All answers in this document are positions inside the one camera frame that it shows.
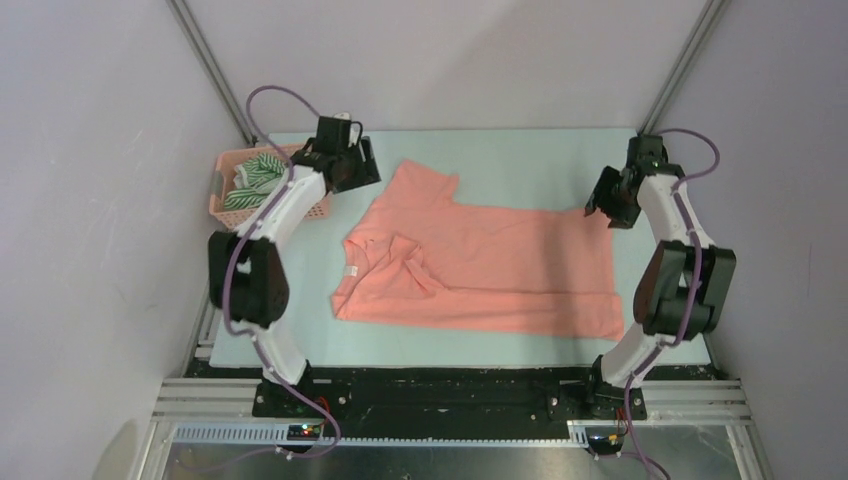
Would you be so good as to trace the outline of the salmon pink t-shirt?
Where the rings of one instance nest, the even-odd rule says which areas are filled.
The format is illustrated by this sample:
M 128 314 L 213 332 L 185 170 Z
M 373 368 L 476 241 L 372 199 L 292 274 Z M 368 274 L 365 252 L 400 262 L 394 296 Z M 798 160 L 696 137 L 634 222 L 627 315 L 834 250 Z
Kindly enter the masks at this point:
M 407 160 L 344 239 L 346 321 L 617 341 L 601 214 L 458 203 L 459 178 Z

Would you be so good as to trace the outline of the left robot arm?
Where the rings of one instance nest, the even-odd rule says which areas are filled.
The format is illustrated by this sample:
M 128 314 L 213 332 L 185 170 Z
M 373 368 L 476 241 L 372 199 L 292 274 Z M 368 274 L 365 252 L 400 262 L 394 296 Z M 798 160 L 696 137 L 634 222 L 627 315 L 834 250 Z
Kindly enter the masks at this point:
M 282 250 L 310 209 L 330 194 L 380 181 L 373 147 L 359 121 L 338 114 L 318 119 L 314 136 L 291 154 L 270 146 L 282 176 L 258 209 L 237 229 L 208 240 L 210 300 L 225 331 L 246 339 L 264 376 L 282 384 L 277 402 L 292 416 L 316 403 L 315 388 L 301 380 L 308 361 L 281 321 L 290 300 Z

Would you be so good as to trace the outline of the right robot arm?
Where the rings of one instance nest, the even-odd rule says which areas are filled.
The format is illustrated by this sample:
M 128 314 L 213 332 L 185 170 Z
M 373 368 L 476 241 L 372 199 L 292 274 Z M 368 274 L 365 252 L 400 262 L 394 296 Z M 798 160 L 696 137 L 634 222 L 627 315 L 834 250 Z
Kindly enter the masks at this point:
M 698 220 L 688 195 L 697 179 L 670 161 L 660 135 L 628 142 L 623 168 L 607 166 L 584 207 L 611 229 L 630 229 L 646 217 L 656 242 L 633 297 L 634 323 L 592 366 L 594 383 L 581 392 L 585 411 L 606 418 L 622 393 L 641 385 L 668 350 L 712 332 L 718 325 L 737 264 Z

